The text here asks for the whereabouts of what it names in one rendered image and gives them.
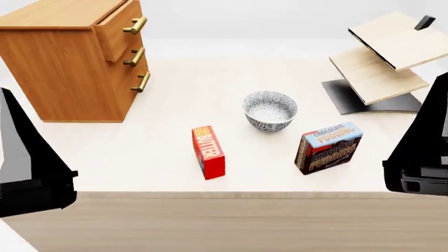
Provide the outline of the wooden flush drawer, middle height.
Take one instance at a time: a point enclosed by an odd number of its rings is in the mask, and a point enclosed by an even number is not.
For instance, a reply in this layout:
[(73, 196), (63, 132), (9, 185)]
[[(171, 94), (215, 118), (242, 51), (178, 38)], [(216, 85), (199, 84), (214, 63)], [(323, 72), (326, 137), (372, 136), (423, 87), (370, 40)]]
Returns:
[(140, 71), (147, 69), (148, 64), (146, 60), (146, 54), (141, 58), (140, 62), (136, 67), (132, 67), (129, 65), (123, 64), (124, 60), (131, 60), (134, 56), (131, 50), (139, 49), (140, 47), (144, 47), (141, 39), (137, 39), (129, 47), (124, 51), (122, 56), (118, 58), (117, 62), (108, 63), (108, 77), (110, 77), (110, 82), (112, 84), (112, 90), (116, 93), (116, 88), (118, 87), (118, 82), (126, 75), (130, 74), (133, 71)]

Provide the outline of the red butter box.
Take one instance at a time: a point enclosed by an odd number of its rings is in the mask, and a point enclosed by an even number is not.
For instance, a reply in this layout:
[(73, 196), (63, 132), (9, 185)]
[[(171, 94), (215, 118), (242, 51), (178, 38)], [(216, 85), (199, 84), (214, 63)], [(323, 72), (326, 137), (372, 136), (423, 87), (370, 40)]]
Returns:
[(225, 155), (210, 125), (192, 129), (192, 145), (205, 180), (225, 175)]

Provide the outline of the wooden drawer with protruding front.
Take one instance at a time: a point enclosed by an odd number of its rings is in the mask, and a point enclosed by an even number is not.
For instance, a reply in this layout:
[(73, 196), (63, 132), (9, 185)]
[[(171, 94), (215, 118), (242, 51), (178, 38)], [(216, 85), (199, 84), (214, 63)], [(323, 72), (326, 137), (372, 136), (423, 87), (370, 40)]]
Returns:
[(140, 1), (128, 0), (94, 26), (106, 61), (116, 62), (130, 46), (135, 37), (131, 29), (142, 17)]

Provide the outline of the wooden three-drawer cabinet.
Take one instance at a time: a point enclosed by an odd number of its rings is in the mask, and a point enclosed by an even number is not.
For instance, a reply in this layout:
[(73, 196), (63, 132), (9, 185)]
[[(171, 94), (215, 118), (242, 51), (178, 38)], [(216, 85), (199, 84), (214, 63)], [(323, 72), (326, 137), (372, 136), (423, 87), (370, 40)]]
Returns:
[(121, 122), (95, 25), (126, 1), (38, 0), (0, 17), (0, 58), (42, 121)]

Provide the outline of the light wooden two-shelf rack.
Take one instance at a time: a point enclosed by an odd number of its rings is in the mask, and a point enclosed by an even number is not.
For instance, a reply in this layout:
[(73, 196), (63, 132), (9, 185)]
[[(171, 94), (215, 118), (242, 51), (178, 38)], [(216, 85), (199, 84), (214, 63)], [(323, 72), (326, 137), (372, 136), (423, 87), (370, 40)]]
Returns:
[(360, 46), (330, 56), (342, 79), (322, 83), (339, 113), (418, 112), (412, 92), (428, 83), (412, 68), (448, 56), (448, 35), (431, 27), (434, 21), (392, 12), (348, 28)]

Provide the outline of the wooden flush drawer, lowest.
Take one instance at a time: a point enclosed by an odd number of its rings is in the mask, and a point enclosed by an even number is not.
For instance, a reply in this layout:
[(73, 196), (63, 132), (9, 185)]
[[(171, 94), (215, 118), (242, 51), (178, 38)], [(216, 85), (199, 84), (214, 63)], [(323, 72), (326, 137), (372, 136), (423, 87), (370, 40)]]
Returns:
[(119, 82), (116, 88), (116, 97), (118, 100), (118, 108), (121, 112), (121, 121), (123, 121), (132, 106), (134, 99), (136, 98), (138, 92), (131, 90), (130, 88), (139, 85), (140, 79), (138, 75), (145, 74), (147, 69), (140, 71), (133, 71), (132, 73), (126, 74)]

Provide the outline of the chocolate pudding box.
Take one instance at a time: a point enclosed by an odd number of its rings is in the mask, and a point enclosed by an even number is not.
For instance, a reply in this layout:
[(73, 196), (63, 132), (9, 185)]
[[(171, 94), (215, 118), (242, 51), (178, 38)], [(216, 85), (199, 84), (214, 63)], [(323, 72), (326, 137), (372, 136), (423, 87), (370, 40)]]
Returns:
[(302, 135), (294, 163), (304, 175), (347, 163), (362, 136), (352, 122), (308, 132)]

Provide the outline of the black white patterned bowl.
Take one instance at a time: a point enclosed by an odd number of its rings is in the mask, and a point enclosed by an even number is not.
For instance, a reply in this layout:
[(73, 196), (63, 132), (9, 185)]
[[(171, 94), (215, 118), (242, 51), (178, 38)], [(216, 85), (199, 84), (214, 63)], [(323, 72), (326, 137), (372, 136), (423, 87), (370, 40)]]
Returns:
[(279, 92), (252, 92), (243, 100), (248, 122), (261, 132), (279, 132), (291, 124), (298, 112), (296, 102)]

